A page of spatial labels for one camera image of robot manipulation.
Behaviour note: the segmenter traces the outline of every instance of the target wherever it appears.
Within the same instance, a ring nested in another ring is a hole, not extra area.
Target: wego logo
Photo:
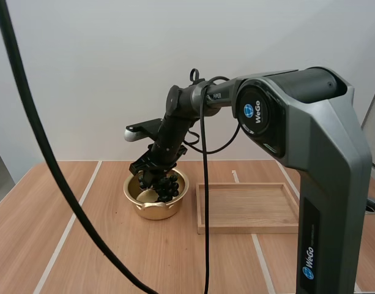
[[[255,111],[256,111],[255,123],[260,124],[261,123],[261,102],[259,100],[255,102]]]

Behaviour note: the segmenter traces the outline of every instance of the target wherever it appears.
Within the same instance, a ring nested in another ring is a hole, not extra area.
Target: pot handle
[[[166,208],[166,205],[164,202],[156,202],[156,203],[144,203],[143,205],[139,206],[137,205],[137,208],[140,209],[140,210],[145,210],[147,208],[150,208],[150,207],[162,207],[162,208]]]

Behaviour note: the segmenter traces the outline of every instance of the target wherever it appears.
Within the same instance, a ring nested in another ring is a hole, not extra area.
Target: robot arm
[[[128,126],[154,144],[130,167],[148,187],[186,152],[207,81],[173,86],[162,120]],[[205,116],[230,106],[245,134],[301,176],[298,294],[353,293],[371,173],[371,153],[352,108],[354,89],[323,68],[235,78],[209,85]]]

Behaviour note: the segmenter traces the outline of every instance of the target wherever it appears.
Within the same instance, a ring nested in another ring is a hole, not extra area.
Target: white wall
[[[201,75],[331,67],[356,88],[361,121],[375,92],[375,1],[9,0],[36,106],[58,159],[133,160],[127,124],[162,117],[172,85]],[[236,127],[207,119],[216,148]],[[42,160],[0,36],[0,154],[15,181]],[[185,159],[200,159],[189,151]],[[268,158],[242,134],[212,159]]]

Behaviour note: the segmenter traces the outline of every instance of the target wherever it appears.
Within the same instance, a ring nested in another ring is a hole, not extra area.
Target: grape
[[[171,175],[171,176],[169,177],[169,180],[170,180],[171,182],[176,182],[176,181],[177,181],[177,175],[175,175],[175,174]]]

